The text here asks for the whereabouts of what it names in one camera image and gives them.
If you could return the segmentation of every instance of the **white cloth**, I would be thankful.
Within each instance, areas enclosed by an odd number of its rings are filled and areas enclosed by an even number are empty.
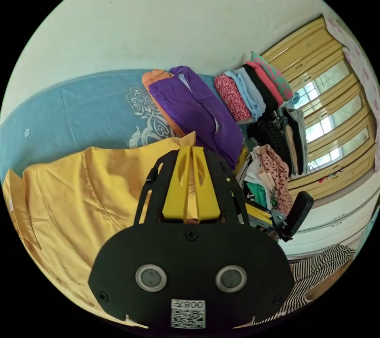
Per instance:
[[[263,181],[258,176],[258,174],[260,173],[260,170],[261,170],[261,161],[260,161],[259,157],[257,156],[257,152],[256,152],[258,148],[260,148],[260,147],[254,148],[253,151],[251,152],[252,162],[247,167],[247,171],[246,171],[246,174],[244,177],[244,181],[250,182],[250,183],[253,183],[256,185],[261,185],[264,188],[267,209],[271,210],[272,204],[270,202],[269,189],[264,185]]]

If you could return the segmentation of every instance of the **purple garment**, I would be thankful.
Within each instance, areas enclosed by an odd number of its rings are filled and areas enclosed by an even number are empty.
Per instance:
[[[149,86],[151,96],[185,134],[196,132],[198,146],[220,154],[234,169],[243,134],[228,109],[189,67],[174,67],[170,72],[172,78]]]

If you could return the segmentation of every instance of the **qr code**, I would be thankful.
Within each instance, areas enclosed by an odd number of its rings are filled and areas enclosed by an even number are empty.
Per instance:
[[[181,329],[204,329],[206,327],[206,311],[201,309],[172,309],[171,327]]]

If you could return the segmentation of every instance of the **yellow plastic part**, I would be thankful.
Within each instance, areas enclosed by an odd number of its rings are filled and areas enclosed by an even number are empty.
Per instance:
[[[193,147],[194,184],[198,222],[220,217],[220,209],[202,147]]]
[[[257,219],[260,219],[270,225],[273,225],[272,220],[270,219],[271,214],[269,212],[265,212],[263,210],[260,210],[250,204],[245,204],[245,207],[247,209],[248,215],[254,216]]]
[[[182,220],[186,223],[191,148],[191,146],[185,146],[178,150],[177,161],[162,210],[165,219]]]

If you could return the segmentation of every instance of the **black handle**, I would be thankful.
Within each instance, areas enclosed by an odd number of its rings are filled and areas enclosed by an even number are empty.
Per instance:
[[[309,211],[312,209],[313,204],[313,197],[306,191],[300,191],[297,194],[297,198],[293,203],[292,209],[285,219],[286,224],[284,224],[281,231],[285,237],[285,239],[282,238],[284,241],[290,240],[291,237],[298,231],[305,218],[308,216]]]

